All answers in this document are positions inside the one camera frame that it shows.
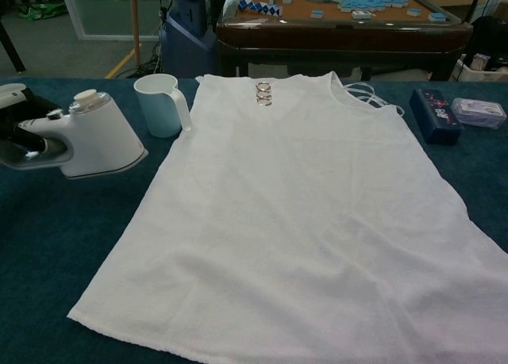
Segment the green bag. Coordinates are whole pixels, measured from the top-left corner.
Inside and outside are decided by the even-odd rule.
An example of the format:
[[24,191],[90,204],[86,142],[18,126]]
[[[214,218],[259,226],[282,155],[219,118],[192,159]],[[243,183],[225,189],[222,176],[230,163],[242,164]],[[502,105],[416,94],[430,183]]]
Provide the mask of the green bag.
[[38,21],[62,16],[67,13],[64,3],[31,3],[19,6],[19,16],[29,20]]

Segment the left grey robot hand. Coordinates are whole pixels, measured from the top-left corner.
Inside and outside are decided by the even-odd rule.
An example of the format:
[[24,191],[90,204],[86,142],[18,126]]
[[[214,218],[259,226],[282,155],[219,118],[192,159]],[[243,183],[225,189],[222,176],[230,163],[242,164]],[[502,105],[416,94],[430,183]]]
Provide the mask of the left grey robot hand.
[[0,140],[43,152],[46,141],[42,136],[25,131],[22,121],[44,118],[60,106],[35,95],[25,84],[9,83],[0,86]]

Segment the blue white snake puzzle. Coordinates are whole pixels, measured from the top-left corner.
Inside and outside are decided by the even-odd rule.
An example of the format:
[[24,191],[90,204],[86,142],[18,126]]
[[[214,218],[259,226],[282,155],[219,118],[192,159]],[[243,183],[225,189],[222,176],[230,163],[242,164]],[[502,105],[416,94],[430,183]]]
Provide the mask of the blue white snake puzzle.
[[257,13],[267,14],[271,16],[281,17],[283,15],[282,6],[266,3],[256,2],[253,0],[240,0],[238,3],[239,11],[253,10]]

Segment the white storage basket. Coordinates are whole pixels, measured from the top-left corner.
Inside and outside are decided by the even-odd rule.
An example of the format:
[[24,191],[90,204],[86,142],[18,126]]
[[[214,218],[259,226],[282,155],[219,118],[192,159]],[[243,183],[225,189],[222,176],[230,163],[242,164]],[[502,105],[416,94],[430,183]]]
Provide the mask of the white storage basket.
[[452,77],[457,82],[508,82],[508,71],[475,71],[464,66],[465,54],[456,61]]

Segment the dark blue carpeted table surface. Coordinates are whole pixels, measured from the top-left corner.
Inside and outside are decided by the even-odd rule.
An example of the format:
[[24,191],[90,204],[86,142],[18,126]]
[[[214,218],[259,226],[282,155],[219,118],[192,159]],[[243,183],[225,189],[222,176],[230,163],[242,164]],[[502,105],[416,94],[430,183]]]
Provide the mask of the dark blue carpeted table surface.
[[[130,221],[171,141],[149,135],[131,79],[20,77],[60,105],[95,88],[110,93],[148,149],[133,169],[69,180],[57,169],[0,164],[0,364],[196,364],[100,335],[67,316]],[[508,114],[507,83],[433,82],[447,99],[481,98]],[[425,144],[472,221],[508,257],[508,117],[468,126],[457,144]]]

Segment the brown mahjong table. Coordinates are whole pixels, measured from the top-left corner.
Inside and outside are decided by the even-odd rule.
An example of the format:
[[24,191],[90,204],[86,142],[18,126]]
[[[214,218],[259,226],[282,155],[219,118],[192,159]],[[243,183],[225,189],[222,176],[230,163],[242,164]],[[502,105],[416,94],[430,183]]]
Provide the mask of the brown mahjong table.
[[[239,11],[239,1],[226,0],[217,21],[224,76],[246,76],[249,64],[273,63],[295,71],[359,67],[363,79],[374,69],[422,69],[433,81],[443,81],[472,35],[470,24],[427,0],[408,0],[409,8],[422,10],[418,17],[408,16],[402,7],[362,21],[341,12],[335,2],[275,0],[283,8],[283,15],[276,17]],[[313,19],[312,10],[323,10],[324,18]],[[430,13],[442,13],[447,21],[429,21]]]

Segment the white sleeveless garment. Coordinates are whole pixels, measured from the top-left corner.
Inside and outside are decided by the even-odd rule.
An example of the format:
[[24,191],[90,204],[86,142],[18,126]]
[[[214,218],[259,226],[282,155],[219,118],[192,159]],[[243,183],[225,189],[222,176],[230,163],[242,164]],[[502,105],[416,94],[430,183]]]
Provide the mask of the white sleeveless garment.
[[69,317],[206,364],[508,364],[508,254],[395,108],[269,84],[202,78]]

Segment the white framed glass panel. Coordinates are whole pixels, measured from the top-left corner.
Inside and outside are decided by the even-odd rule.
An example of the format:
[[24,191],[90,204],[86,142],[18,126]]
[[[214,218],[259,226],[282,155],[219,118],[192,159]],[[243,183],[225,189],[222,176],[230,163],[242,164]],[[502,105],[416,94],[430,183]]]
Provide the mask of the white framed glass panel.
[[[80,40],[133,40],[130,0],[64,0]],[[158,38],[160,6],[169,0],[137,0],[138,33],[142,41]]]

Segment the blue machine body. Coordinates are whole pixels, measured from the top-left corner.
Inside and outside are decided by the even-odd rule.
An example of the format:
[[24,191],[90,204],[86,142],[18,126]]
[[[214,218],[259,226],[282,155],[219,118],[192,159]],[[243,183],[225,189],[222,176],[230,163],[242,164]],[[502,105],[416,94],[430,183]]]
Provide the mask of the blue machine body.
[[208,27],[206,0],[171,0],[160,30],[162,69],[179,79],[213,74],[217,37]]

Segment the white plastic measuring cup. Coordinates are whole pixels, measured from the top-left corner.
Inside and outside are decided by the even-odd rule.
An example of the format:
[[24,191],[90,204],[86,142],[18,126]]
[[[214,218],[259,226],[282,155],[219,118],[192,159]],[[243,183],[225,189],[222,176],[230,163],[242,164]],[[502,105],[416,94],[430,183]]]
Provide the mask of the white plastic measuring cup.
[[169,138],[192,129],[189,106],[176,77],[146,75],[135,81],[133,88],[148,130],[154,137]]

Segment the wooden pole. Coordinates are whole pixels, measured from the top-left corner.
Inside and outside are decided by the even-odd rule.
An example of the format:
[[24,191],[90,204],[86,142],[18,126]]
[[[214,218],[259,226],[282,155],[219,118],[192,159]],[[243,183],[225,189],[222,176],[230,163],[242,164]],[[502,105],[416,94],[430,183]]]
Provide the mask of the wooden pole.
[[134,43],[134,56],[135,64],[140,66],[140,35],[139,35],[139,17],[138,17],[138,2],[137,0],[129,0],[133,27],[133,43]]

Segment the black table leg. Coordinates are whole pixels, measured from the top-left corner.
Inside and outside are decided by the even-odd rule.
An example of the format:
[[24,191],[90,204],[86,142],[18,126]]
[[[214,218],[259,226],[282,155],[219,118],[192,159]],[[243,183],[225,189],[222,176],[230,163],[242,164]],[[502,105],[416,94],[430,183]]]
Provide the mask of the black table leg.
[[17,73],[26,71],[25,65],[23,64],[21,57],[19,56],[17,49],[14,47],[12,40],[8,32],[6,31],[2,21],[0,20],[0,42],[6,51],[14,69]]

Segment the white handheld steam iron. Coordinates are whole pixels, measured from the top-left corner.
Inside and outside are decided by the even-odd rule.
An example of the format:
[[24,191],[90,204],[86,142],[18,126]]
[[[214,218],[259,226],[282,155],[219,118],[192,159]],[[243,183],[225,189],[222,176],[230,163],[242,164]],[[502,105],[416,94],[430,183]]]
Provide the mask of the white handheld steam iron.
[[109,94],[85,90],[67,110],[18,126],[42,136],[43,152],[0,140],[0,163],[15,170],[57,167],[67,178],[85,178],[125,171],[148,153]]

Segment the dark blue rectangular box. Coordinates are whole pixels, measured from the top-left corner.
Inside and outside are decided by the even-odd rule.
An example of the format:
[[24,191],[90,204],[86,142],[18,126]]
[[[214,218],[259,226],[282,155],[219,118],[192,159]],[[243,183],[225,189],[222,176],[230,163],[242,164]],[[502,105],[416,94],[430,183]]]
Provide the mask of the dark blue rectangular box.
[[416,89],[410,107],[427,144],[455,145],[462,125],[439,90]]

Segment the clear purple tissue pack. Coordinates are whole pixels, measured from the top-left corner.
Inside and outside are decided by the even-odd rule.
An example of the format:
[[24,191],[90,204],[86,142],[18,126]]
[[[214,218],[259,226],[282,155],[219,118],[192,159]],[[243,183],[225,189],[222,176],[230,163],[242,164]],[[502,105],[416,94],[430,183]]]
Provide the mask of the clear purple tissue pack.
[[464,125],[498,129],[508,118],[503,107],[496,102],[455,98],[451,108]]

